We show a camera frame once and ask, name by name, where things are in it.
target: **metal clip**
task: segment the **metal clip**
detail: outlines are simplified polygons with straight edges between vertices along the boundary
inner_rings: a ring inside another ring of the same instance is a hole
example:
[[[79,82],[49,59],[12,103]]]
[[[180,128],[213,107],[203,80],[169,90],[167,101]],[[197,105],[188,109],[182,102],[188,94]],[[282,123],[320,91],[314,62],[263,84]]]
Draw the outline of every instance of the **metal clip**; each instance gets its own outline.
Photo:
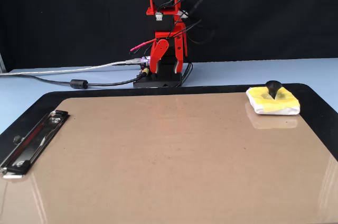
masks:
[[[68,117],[67,111],[55,110],[46,114],[24,138],[16,136],[16,148],[0,164],[3,178],[22,178]]]

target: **yellow sponge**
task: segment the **yellow sponge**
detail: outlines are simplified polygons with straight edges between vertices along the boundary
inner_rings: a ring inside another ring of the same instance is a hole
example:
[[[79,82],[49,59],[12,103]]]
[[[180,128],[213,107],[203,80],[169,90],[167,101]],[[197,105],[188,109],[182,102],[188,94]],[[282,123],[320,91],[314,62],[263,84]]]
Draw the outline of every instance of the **yellow sponge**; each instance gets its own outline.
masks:
[[[297,115],[301,110],[299,101],[284,87],[278,90],[275,99],[267,87],[249,88],[246,94],[257,114]]]

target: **blue-white table surface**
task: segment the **blue-white table surface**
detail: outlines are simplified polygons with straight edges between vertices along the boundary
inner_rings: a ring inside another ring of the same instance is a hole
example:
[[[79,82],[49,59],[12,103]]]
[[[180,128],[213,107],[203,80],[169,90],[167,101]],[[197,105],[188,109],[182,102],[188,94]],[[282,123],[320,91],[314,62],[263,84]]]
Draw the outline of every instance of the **blue-white table surface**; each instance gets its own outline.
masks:
[[[20,69],[13,72],[48,70],[54,69]],[[110,83],[135,78],[138,71],[139,66],[114,66],[81,73],[39,75],[39,77],[58,81],[83,79],[90,83]],[[338,58],[195,63],[194,70],[184,86],[255,85],[268,80],[306,84],[338,111]],[[130,83],[109,88],[132,87],[133,84]],[[43,83],[34,79],[1,77],[0,133],[42,95],[72,90],[76,91],[69,86]]]

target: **pink wire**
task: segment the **pink wire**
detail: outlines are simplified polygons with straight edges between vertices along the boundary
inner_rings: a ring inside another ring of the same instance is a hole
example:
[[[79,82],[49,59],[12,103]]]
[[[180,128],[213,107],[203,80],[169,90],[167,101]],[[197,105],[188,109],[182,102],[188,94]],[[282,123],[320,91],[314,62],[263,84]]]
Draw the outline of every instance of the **pink wire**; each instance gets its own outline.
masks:
[[[156,38],[151,39],[151,40],[149,40],[149,41],[147,41],[147,42],[144,42],[144,43],[139,44],[138,46],[135,46],[134,48],[130,49],[130,51],[134,51],[134,50],[136,50],[136,49],[138,49],[138,48],[140,48],[140,47],[142,47],[142,46],[145,46],[146,44],[149,44],[149,43],[155,42],[155,41],[156,41]]]

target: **black knob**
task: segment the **black knob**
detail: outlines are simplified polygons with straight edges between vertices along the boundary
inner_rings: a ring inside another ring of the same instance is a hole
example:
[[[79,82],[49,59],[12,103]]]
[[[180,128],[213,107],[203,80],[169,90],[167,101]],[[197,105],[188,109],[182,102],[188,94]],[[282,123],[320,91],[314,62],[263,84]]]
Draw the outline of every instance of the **black knob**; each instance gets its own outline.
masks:
[[[18,145],[18,144],[21,143],[22,140],[23,140],[23,137],[21,137],[20,135],[16,135],[16,136],[14,137],[14,139],[13,139],[13,143],[14,143],[15,145]]]
[[[277,95],[277,91],[283,85],[277,80],[270,80],[267,83],[265,83],[265,86],[269,89],[269,95],[271,95],[271,97],[275,99]]]

